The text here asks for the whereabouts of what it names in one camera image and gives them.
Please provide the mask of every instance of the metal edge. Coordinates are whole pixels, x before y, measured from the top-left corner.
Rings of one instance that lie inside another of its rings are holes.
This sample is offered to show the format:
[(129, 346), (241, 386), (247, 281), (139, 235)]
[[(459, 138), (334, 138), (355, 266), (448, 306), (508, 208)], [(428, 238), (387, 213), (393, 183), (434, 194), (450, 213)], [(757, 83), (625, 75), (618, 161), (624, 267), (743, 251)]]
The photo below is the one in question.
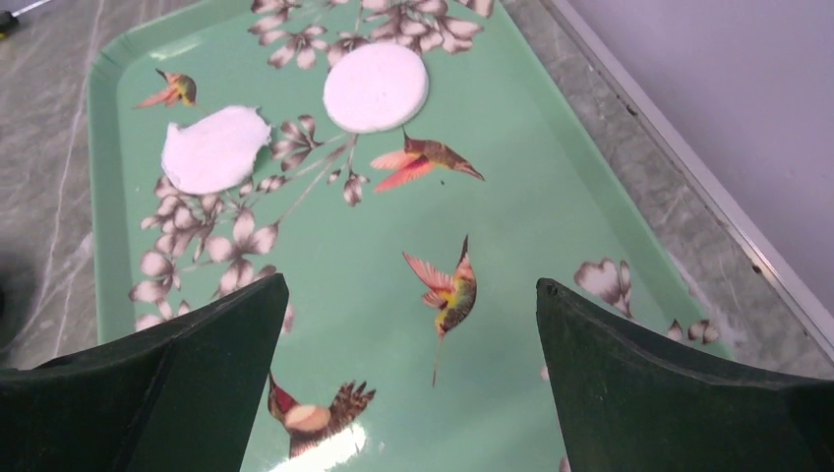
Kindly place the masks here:
[(640, 85), (614, 57), (568, 0), (542, 0), (545, 9), (565, 30), (603, 81), (660, 150), (676, 165), (686, 181), (715, 215), (719, 225), (761, 269), (791, 312), (826, 355), (834, 360), (834, 317), (811, 293), (800, 277), (767, 241), (761, 231), (716, 179), (695, 151), (655, 106)]

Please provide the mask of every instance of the torn cotton pad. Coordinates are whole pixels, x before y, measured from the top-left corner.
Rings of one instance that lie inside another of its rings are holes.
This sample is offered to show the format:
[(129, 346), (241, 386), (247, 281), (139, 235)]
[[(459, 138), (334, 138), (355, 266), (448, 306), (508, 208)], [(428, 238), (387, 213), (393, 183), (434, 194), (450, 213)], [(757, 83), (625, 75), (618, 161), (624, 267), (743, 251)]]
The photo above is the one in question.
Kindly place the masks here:
[(234, 187), (255, 167), (271, 127), (255, 108), (227, 106), (188, 128), (168, 125), (162, 170), (180, 192), (205, 195)]

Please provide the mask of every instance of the mint green tray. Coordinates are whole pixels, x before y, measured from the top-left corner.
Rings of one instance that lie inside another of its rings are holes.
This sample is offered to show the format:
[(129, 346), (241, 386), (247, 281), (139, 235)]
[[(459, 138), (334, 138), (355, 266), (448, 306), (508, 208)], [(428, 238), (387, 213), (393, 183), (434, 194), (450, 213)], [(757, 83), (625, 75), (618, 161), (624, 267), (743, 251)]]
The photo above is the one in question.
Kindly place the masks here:
[[(278, 25), (290, 3), (257, 0), (257, 14), (242, 0), (204, 1), (123, 34), (89, 77), (99, 340), (278, 270), (293, 307), (272, 364), (280, 386), (329, 405), (341, 385), (367, 383), (353, 395), (365, 409), (291, 460), (265, 390), (242, 470), (554, 470), (565, 451), (542, 379), (539, 277), (574, 280), (615, 313), (663, 333), (674, 324), (672, 336), (682, 326), (682, 342), (728, 355), (499, 3), (311, 1)], [(270, 26), (304, 33), (259, 34)], [(390, 171), (371, 161), (402, 149), (402, 133), (352, 147), (321, 103), (328, 60), (354, 31), (423, 53), (431, 94), (405, 131), (454, 149), (484, 181), (437, 168), (374, 192)], [(193, 82), (181, 79), (189, 88), (172, 106), (135, 109), (166, 86), (154, 69)], [(233, 104), (260, 107), (277, 156), (264, 149), (234, 191), (177, 193), (159, 166), (168, 123)], [(305, 142), (314, 123), (309, 155), (282, 157), (309, 150), (287, 140)], [(467, 235), (477, 299), (447, 336), (432, 387), (437, 310), (402, 253), (452, 273)]]

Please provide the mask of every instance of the white wall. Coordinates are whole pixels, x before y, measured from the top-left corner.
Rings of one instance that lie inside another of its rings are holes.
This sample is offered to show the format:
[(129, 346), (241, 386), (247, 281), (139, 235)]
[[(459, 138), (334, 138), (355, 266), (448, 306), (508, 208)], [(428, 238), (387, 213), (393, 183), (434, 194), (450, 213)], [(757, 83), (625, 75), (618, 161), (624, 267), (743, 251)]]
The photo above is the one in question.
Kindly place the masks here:
[(834, 313), (834, 0), (569, 0)]

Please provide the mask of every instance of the round cotton pad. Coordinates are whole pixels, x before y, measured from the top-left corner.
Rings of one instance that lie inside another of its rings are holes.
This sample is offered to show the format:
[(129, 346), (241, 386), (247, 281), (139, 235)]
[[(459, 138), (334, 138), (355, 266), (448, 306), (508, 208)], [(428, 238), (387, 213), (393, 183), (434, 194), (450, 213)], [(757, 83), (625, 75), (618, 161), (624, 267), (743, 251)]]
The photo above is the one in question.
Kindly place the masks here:
[(349, 133), (396, 128), (420, 111), (429, 76), (417, 53), (393, 43), (361, 46), (342, 57), (325, 81), (325, 109)]

